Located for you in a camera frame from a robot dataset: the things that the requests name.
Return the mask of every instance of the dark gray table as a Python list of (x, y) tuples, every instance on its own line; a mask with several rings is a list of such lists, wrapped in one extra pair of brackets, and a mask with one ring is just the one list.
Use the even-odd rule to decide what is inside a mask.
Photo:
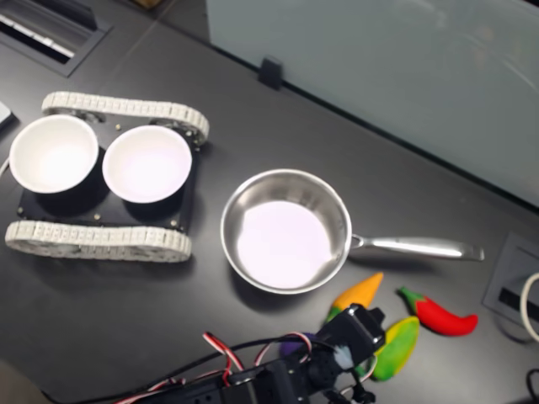
[[(0, 160), (22, 126), (40, 116), (51, 91), (193, 106), (211, 122), (190, 231), (194, 257), (172, 265), (55, 260), (1, 243), (1, 357), (58, 399), (101, 396), (209, 353), (200, 337), (205, 330), (230, 344), (316, 330), (334, 297), (383, 270), (374, 305), (386, 312), (387, 325), (407, 315), (394, 293), (402, 284), (462, 315), (476, 312), (480, 322), (464, 338), (422, 329), (398, 377), (368, 382), (379, 402), (512, 403), (527, 397), (524, 375), (537, 366), (539, 345), (509, 340), (481, 299), (509, 231), (539, 242), (537, 216), (294, 93), (260, 85), (244, 67), (132, 8), (116, 2), (95, 7), (114, 30), (69, 79), (0, 45), (0, 97), (21, 119), (2, 134)], [(476, 242), (487, 259), (349, 261), (312, 293), (262, 294), (227, 265), (219, 219), (243, 180), (276, 167), (300, 168), (331, 183), (360, 234)], [(15, 220), (21, 192), (10, 174), (0, 181), (0, 229)]]

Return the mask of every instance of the white bowl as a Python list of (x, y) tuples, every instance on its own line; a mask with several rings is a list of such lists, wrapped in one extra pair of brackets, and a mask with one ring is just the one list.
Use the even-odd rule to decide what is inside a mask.
[(110, 190), (128, 202), (149, 204), (185, 183), (193, 157), (185, 139), (162, 126), (138, 126), (116, 139), (104, 155)]
[(9, 166), (23, 187), (53, 194), (81, 183), (98, 155), (98, 140), (90, 125), (73, 116), (51, 115), (20, 131), (9, 151)]

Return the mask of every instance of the orange toy pepper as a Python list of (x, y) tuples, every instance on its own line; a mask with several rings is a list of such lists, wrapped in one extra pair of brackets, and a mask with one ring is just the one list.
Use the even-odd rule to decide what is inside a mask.
[(341, 296), (335, 299), (334, 303), (331, 305), (326, 322), (329, 322), (352, 303), (362, 305), (365, 308), (368, 307), (374, 298), (383, 277), (383, 273), (379, 272), (346, 290)]

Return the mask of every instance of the plush toy vegetable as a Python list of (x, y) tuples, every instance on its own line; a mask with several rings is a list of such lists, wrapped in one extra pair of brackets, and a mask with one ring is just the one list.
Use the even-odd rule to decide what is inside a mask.
[(406, 364), (419, 335), (419, 319), (404, 318), (386, 331), (386, 344), (375, 352), (376, 367), (372, 377), (379, 381), (391, 379)]
[(380, 286), (383, 276), (383, 273), (379, 272), (346, 290), (331, 305), (326, 322), (329, 322), (352, 303), (362, 305), (365, 308), (368, 307), (378, 290), (378, 286)]
[(402, 287), (399, 292), (406, 299), (414, 314), (422, 324), (440, 334), (459, 336), (472, 332), (478, 324), (478, 316), (455, 316), (434, 303), (427, 296), (420, 295)]

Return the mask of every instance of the stainless steel pan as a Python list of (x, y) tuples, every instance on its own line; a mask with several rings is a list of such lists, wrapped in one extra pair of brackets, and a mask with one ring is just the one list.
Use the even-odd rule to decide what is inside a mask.
[(434, 258), (483, 260), (483, 250), (423, 237), (352, 234), (350, 216), (322, 179), (297, 170), (256, 175), (234, 192), (221, 218), (228, 261), (250, 284), (292, 295), (328, 282), (350, 251), (378, 248)]

